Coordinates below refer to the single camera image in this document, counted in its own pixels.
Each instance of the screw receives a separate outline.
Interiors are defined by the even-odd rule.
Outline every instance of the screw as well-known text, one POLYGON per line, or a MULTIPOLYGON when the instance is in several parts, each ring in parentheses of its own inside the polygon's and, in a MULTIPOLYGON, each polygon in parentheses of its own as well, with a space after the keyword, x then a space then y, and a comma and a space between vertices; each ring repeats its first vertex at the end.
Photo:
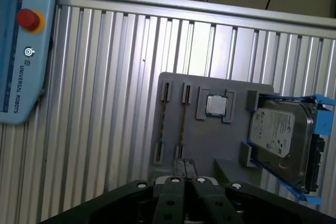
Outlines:
POLYGON ((204 183, 205 182, 205 178, 198 178, 197 181, 200 182, 200 183, 204 183))
POLYGON ((236 189, 241 189, 241 184, 237 184, 237 183, 234 183, 232 184, 232 187, 236 188, 236 189))
POLYGON ((145 184, 145 183, 138 184, 138 188, 145 188, 146 186, 147 186, 147 184, 145 184))

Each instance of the aluminum panel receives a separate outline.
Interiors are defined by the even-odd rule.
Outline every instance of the aluminum panel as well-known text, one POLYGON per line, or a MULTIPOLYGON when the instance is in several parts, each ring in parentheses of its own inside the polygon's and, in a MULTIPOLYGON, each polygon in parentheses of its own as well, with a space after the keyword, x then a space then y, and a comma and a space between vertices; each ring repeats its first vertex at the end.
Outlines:
MULTIPOLYGON (((176 1, 58 0, 45 95, 25 124, 0 125, 1 223, 36 223, 147 179, 161 72, 335 98, 330 20, 176 1)), ((316 193, 318 210, 329 215, 336 214, 335 129, 316 193)), ((294 200, 265 171, 261 187, 294 200)))

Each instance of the processor chip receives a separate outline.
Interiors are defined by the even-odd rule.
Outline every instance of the processor chip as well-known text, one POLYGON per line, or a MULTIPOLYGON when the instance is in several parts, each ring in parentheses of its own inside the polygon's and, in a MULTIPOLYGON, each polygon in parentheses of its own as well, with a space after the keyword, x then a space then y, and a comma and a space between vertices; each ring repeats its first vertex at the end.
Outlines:
POLYGON ((221 95, 208 95, 206 114, 212 116, 225 116, 227 97, 221 95))

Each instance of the sticker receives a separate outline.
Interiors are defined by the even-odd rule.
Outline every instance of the sticker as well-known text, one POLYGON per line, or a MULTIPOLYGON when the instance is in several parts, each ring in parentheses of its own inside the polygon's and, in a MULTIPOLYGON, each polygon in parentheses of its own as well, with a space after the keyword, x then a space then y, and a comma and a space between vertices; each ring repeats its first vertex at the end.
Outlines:
POLYGON ((295 116, 290 112, 258 109, 252 117, 250 142, 279 157, 285 157, 290 150, 295 116))

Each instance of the red button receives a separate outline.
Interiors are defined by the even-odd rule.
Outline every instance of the red button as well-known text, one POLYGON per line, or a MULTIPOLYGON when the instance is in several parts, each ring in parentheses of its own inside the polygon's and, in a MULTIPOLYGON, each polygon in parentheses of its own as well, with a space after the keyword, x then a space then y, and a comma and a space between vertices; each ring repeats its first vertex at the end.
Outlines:
POLYGON ((16 21, 23 28, 33 31, 40 24, 40 18, 29 9, 21 9, 16 14, 16 21))

